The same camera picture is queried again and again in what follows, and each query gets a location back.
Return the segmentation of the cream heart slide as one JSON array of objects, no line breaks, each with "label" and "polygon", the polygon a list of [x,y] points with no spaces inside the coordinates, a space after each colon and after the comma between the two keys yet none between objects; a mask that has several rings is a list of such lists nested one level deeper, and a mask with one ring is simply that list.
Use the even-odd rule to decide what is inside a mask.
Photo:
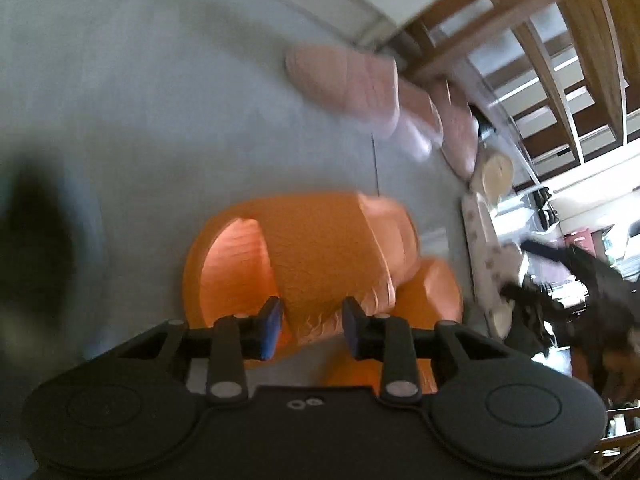
[{"label": "cream heart slide", "polygon": [[514,166],[507,154],[494,148],[480,148],[470,190],[480,194],[489,206],[495,207],[512,190]]},{"label": "cream heart slide", "polygon": [[484,197],[466,193],[461,200],[466,244],[476,304],[487,318],[491,335],[503,340],[510,333],[513,304],[501,297],[506,284],[521,285],[527,258],[517,244],[501,244]]}]

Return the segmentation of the pink plush slipper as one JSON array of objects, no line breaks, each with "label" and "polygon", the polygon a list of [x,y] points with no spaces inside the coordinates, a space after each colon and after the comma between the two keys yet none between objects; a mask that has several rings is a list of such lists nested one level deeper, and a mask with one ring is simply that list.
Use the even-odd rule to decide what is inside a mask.
[{"label": "pink plush slipper", "polygon": [[347,117],[375,139],[422,162],[444,143],[430,95],[400,78],[395,60],[346,47],[300,44],[285,55],[294,87],[312,102]]},{"label": "pink plush slipper", "polygon": [[478,122],[464,92],[446,79],[435,80],[430,97],[442,122],[442,154],[464,182],[473,177],[478,152]]}]

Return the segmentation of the black white laced sneaker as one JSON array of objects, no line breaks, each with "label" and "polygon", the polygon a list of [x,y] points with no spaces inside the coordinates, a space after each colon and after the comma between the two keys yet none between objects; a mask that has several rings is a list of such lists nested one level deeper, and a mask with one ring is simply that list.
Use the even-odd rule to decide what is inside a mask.
[{"label": "black white laced sneaker", "polygon": [[529,358],[543,354],[556,347],[554,330],[561,330],[570,322],[572,315],[540,286],[508,283],[500,288],[502,299],[512,302],[512,321],[504,344]]}]

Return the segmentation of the brown wooden shoe rack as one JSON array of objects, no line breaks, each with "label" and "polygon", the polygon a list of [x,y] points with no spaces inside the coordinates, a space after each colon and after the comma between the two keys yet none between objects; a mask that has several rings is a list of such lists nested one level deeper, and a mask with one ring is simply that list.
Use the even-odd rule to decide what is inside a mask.
[{"label": "brown wooden shoe rack", "polygon": [[437,0],[387,47],[465,92],[518,190],[638,139],[639,0]]}]

